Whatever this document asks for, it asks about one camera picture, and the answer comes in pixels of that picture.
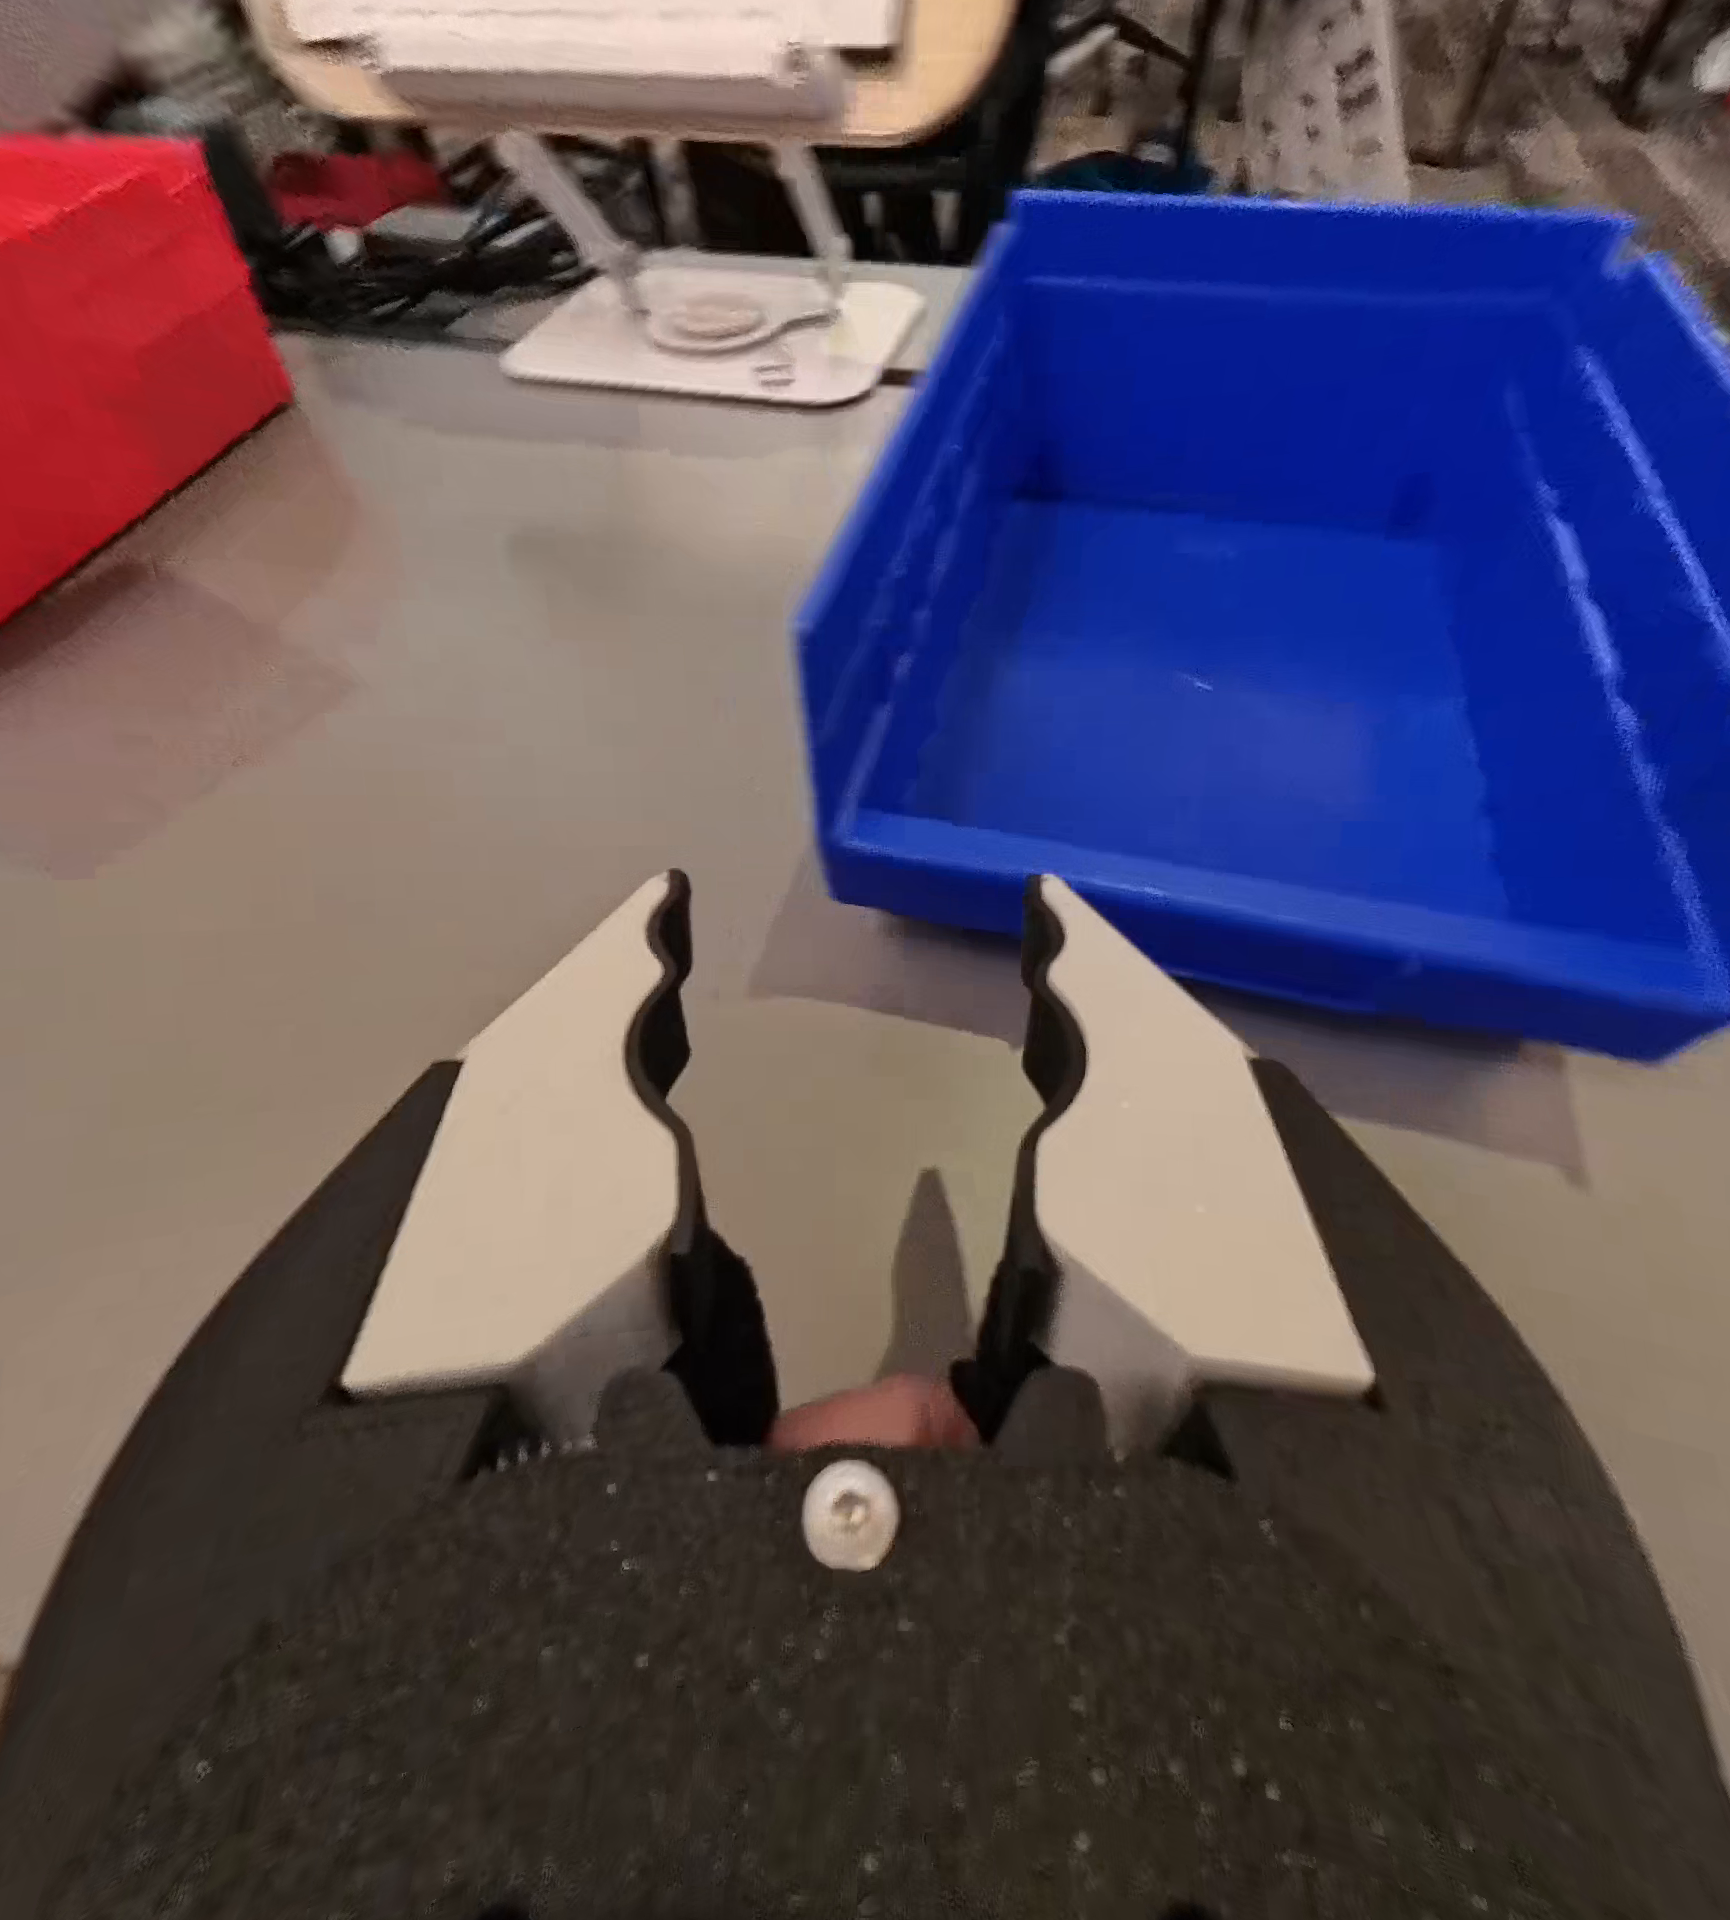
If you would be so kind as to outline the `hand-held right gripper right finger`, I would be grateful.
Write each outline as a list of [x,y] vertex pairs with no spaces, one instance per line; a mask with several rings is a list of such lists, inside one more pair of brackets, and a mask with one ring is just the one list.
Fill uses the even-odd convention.
[[1024,891],[1037,1098],[954,1389],[993,1442],[1033,1375],[1092,1380],[1117,1456],[1212,1388],[1361,1401],[1374,1359],[1265,1099],[1262,1059],[1066,880]]

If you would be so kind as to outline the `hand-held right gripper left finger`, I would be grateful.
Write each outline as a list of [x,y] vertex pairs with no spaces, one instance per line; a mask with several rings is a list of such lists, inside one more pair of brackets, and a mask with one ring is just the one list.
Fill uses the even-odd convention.
[[769,1436],[758,1283],[672,1104],[689,902],[686,872],[650,876],[464,1048],[341,1391],[491,1388],[534,1438],[583,1448],[615,1380],[668,1374],[711,1443]]

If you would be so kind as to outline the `blue plastic bin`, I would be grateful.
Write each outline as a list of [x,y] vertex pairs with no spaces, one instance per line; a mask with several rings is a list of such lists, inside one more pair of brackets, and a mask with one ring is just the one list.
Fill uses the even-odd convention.
[[1664,1059],[1730,1025],[1730,344],[1605,209],[1030,189],[795,621],[834,900]]

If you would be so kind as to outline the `red plastic bin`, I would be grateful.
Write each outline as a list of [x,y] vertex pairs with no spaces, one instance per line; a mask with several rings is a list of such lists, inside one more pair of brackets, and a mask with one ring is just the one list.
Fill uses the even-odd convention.
[[0,625],[291,400],[200,144],[0,135]]

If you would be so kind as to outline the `white metal document stand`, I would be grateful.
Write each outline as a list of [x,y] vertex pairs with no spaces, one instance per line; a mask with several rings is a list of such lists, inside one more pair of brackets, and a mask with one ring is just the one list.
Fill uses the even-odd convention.
[[[591,278],[503,350],[516,382],[792,409],[870,396],[926,298],[859,278],[814,144],[849,76],[817,4],[391,4],[360,29],[420,112],[475,108],[499,164]],[[643,252],[600,209],[556,133],[754,135],[810,249],[794,270]]]

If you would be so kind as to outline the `white power strip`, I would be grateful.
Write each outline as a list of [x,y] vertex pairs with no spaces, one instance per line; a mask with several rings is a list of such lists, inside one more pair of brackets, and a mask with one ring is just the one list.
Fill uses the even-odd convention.
[[1259,1],[1239,57],[1250,193],[1406,203],[1404,64],[1388,1]]

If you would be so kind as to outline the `round table with instruction sheet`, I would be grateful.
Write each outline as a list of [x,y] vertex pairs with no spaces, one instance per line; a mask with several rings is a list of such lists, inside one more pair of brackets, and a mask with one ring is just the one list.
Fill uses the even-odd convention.
[[574,133],[587,137],[669,135],[810,145],[895,150],[941,131],[993,76],[1018,4],[916,1],[902,9],[899,47],[883,61],[851,69],[843,108],[823,121],[789,116],[736,116],[681,110],[643,83],[614,106],[552,106],[536,82],[494,79],[468,92],[462,82],[431,87],[422,76],[397,92],[387,73],[364,60],[305,42],[286,4],[241,4],[252,42],[274,77],[304,108],[349,124],[494,131]]

